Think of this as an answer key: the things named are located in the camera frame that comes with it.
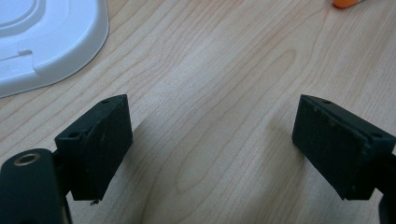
white plastic object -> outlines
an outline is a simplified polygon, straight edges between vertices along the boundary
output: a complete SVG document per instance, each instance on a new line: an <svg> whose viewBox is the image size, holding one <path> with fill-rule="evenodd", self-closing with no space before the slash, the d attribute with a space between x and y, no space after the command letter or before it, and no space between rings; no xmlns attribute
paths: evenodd
<svg viewBox="0 0 396 224"><path fill-rule="evenodd" d="M106 0L0 0L0 97L70 77L107 33Z"/></svg>

